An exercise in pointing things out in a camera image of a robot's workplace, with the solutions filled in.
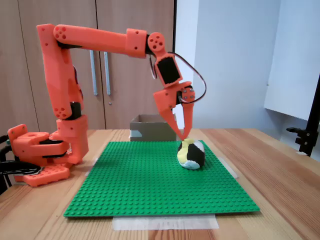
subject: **white board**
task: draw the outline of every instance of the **white board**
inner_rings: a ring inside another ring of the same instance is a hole
[[[281,1],[266,109],[308,120],[320,73],[319,9],[319,0]]]

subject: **white tape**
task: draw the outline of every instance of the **white tape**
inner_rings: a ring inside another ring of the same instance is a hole
[[[232,177],[237,179],[238,175],[236,174],[235,171],[233,171],[233,169],[229,166],[229,164],[222,157],[218,157],[218,159],[222,163],[222,165],[225,167],[225,169],[227,169],[228,172],[232,175]]]
[[[141,138],[142,134],[138,130],[130,130],[130,137],[132,137],[132,138]]]
[[[89,173],[91,172],[92,168],[94,167],[94,165],[96,164],[96,162],[98,161],[98,159],[99,159],[99,158],[97,157],[97,158],[93,161],[90,170],[85,173],[85,176],[88,176],[88,175],[89,175]]]
[[[218,229],[214,214],[176,215],[176,216],[115,216],[112,220],[113,230],[186,230]]]
[[[299,154],[299,155],[307,155],[303,151],[297,151],[296,153]]]

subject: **yellow patch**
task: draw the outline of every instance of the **yellow patch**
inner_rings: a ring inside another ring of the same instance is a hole
[[[195,140],[191,138],[186,138],[185,140],[182,141],[182,147],[177,154],[179,163],[184,164],[186,161],[188,161],[187,159],[188,147],[190,144],[193,144],[194,142]]]

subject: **green lego baseplate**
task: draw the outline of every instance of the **green lego baseplate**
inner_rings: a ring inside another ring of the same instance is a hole
[[[180,166],[180,141],[110,142],[65,217],[256,212],[259,207],[202,141],[205,164]]]

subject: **cardboard box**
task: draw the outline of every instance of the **cardboard box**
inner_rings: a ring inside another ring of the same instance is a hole
[[[176,133],[159,114],[140,114],[130,122],[131,141],[176,141]]]

